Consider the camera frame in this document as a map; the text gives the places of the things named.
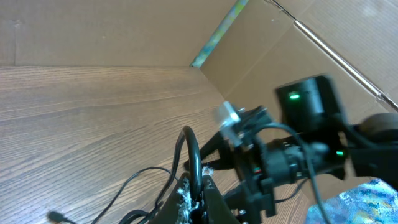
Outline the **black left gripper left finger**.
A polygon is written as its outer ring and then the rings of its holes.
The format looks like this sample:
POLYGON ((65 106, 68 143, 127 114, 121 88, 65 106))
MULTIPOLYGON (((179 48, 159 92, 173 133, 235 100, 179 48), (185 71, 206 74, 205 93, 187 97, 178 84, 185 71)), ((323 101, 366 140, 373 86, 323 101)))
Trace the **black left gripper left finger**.
POLYGON ((183 173, 160 212, 149 224, 190 224, 195 202, 190 195, 190 175, 183 173))

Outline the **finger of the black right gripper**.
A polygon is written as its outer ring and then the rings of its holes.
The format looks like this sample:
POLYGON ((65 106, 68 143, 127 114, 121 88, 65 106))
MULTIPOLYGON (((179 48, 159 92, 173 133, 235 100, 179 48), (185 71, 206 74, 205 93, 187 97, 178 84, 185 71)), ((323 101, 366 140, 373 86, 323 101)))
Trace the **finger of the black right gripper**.
POLYGON ((239 168, 233 144, 224 139, 219 131, 200 148, 199 153, 202 166, 210 166, 214 170, 237 170, 239 168), (219 159, 203 162, 216 151, 220 157, 219 159))

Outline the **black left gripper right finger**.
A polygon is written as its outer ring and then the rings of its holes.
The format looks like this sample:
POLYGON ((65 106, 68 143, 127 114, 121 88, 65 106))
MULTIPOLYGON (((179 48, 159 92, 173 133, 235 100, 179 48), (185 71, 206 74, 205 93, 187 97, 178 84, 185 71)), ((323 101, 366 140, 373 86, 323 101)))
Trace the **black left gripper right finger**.
POLYGON ((211 167, 202 168, 200 223, 239 224, 238 219, 233 215, 214 183, 213 172, 211 167))

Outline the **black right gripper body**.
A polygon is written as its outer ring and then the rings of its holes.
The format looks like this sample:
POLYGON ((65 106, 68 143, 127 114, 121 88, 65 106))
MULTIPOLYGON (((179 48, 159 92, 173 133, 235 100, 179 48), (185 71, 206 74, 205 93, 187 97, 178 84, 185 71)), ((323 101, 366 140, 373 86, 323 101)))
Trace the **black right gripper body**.
POLYGON ((243 210, 241 220, 260 223, 261 213, 274 216, 274 179, 270 175, 269 150, 258 134, 278 127, 267 110, 261 106, 250 111, 239 111, 244 133, 243 144, 234 147, 239 168, 236 171, 240 184, 224 198, 232 209, 243 210))

